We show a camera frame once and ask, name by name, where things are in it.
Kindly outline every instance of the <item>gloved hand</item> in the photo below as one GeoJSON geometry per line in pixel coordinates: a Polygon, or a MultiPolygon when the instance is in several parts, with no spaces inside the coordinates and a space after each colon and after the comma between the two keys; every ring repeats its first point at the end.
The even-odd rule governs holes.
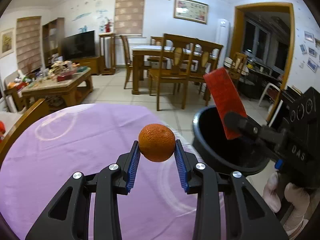
{"type": "MultiPolygon", "coordinates": [[[[263,199],[270,209],[277,213],[281,208],[281,201],[276,193],[279,183],[278,173],[273,173],[263,189],[263,199]]],[[[303,188],[299,188],[292,183],[288,183],[284,190],[284,197],[294,206],[291,215],[288,217],[283,227],[287,232],[289,239],[295,239],[303,230],[308,220],[304,219],[304,215],[310,203],[310,196],[303,188]]]]}

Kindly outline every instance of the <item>tangerine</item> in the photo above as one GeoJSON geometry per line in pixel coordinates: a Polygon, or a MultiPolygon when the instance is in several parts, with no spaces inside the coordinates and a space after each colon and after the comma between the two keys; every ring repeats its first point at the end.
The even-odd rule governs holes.
{"type": "Polygon", "coordinates": [[[152,162],[164,162],[171,157],[176,145],[174,133],[158,123],[146,125],[139,133],[140,152],[152,162]]]}

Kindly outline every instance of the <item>roller blind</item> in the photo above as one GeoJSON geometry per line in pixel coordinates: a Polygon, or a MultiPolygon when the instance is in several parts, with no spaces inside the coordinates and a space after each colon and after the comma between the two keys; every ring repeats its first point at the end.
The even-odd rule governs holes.
{"type": "Polygon", "coordinates": [[[144,2],[145,0],[116,0],[116,34],[142,34],[144,2]]]}
{"type": "Polygon", "coordinates": [[[18,68],[26,74],[42,65],[40,54],[41,16],[17,19],[16,53],[18,68]]]}

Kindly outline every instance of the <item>purple tablecloth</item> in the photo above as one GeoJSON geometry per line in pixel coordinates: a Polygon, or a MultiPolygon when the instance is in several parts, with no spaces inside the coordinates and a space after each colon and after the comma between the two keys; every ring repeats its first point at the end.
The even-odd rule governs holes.
{"type": "MultiPolygon", "coordinates": [[[[1,167],[0,212],[8,225],[25,239],[74,172],[88,175],[115,163],[120,154],[130,151],[149,123],[161,121],[145,107],[88,104],[60,110],[31,125],[1,167]]],[[[175,135],[186,151],[194,152],[177,132],[175,135]]],[[[93,198],[89,239],[93,239],[93,198]]],[[[153,163],[141,155],[134,188],[128,196],[118,196],[118,206],[123,240],[192,238],[196,195],[186,195],[181,188],[173,156],[153,163]]],[[[224,220],[224,208],[221,210],[224,220]]]]}

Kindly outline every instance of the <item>framed picture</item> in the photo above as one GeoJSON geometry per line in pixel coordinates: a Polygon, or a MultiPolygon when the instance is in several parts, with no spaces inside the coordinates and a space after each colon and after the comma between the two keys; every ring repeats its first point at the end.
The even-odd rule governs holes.
{"type": "Polygon", "coordinates": [[[304,44],[300,45],[300,49],[302,51],[302,54],[307,54],[307,49],[306,49],[306,46],[304,44]]]}
{"type": "Polygon", "coordinates": [[[317,52],[314,49],[310,48],[310,47],[309,47],[309,54],[311,56],[313,56],[313,57],[317,57],[317,52]]]}
{"type": "Polygon", "coordinates": [[[308,33],[308,32],[304,32],[304,38],[307,40],[307,41],[311,41],[311,42],[314,42],[315,41],[315,38],[313,36],[312,33],[308,33]]]}
{"type": "Polygon", "coordinates": [[[316,41],[316,48],[320,49],[320,40],[315,38],[315,41],[316,41]]]}
{"type": "Polygon", "coordinates": [[[308,65],[309,68],[312,69],[312,71],[314,73],[316,73],[316,71],[317,71],[317,69],[319,67],[311,58],[308,59],[307,65],[308,65]]]}
{"type": "Polygon", "coordinates": [[[13,52],[14,28],[1,31],[1,57],[13,52]]]}
{"type": "Polygon", "coordinates": [[[174,0],[173,17],[207,24],[209,5],[192,0],[174,0]]]}

